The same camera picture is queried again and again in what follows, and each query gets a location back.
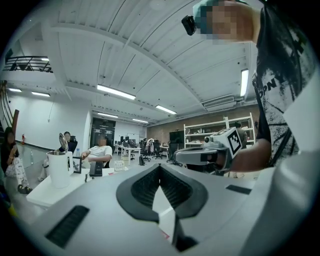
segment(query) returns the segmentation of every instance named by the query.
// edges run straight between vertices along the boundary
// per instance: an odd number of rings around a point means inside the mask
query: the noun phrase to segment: monitor
[[[173,131],[169,133],[170,143],[182,144],[185,141],[185,133],[183,130],[181,131]]]

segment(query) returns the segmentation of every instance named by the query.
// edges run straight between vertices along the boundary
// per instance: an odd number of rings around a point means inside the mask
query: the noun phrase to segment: white table
[[[116,150],[116,155],[118,155],[119,149],[121,149],[121,160],[123,157],[124,150],[128,150],[128,166],[130,166],[130,154],[132,151],[138,151],[139,157],[140,157],[140,152],[141,152],[140,147],[125,147],[125,146],[118,145],[118,144],[114,144],[114,146],[115,146],[115,150]]]
[[[169,156],[169,147],[168,146],[160,146],[161,149],[166,150],[166,159],[168,160]]]
[[[48,176],[44,179],[35,189],[26,196],[28,202],[33,203],[41,208],[49,208],[72,191],[80,187],[81,185],[85,184],[86,174],[87,182],[92,181],[92,178],[89,176],[90,169],[81,169],[81,173],[73,173],[70,175],[70,184],[64,188],[55,188],[51,183],[51,178]],[[108,176],[121,171],[116,171],[114,168],[103,168],[102,169],[102,176]]]

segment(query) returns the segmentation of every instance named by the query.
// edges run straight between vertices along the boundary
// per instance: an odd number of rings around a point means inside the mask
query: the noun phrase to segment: electric kettle
[[[51,151],[46,155],[49,161],[48,172],[51,183],[55,188],[62,189],[70,184],[70,175],[74,173],[74,161],[73,153],[68,151],[68,142],[62,133],[59,134],[59,141],[64,152]]]

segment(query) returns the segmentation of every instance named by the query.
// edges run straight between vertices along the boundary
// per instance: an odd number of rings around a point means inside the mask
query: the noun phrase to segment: railing
[[[14,111],[14,114],[12,115],[12,112],[9,106],[6,85],[7,85],[6,80],[0,81],[0,97],[1,97],[1,107],[3,111],[3,117],[5,119],[6,126],[12,127],[14,134],[16,134],[19,110],[16,109]]]
[[[46,56],[18,56],[7,58],[3,71],[17,70],[53,73],[49,59]]]

